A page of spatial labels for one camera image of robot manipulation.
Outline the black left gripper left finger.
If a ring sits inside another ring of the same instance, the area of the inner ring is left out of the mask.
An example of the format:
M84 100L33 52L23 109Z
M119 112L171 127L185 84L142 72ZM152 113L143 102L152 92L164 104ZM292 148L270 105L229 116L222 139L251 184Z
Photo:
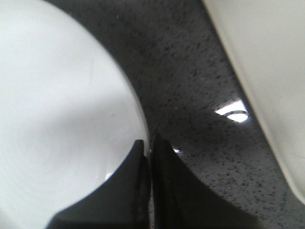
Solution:
M151 178L144 143L136 140L116 171L94 192L58 212L49 229L147 229Z

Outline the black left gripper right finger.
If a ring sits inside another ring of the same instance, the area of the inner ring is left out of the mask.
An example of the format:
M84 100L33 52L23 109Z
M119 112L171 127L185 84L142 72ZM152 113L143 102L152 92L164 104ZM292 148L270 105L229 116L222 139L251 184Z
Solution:
M261 229L260 220L221 198L157 134L153 141L152 186L157 229Z

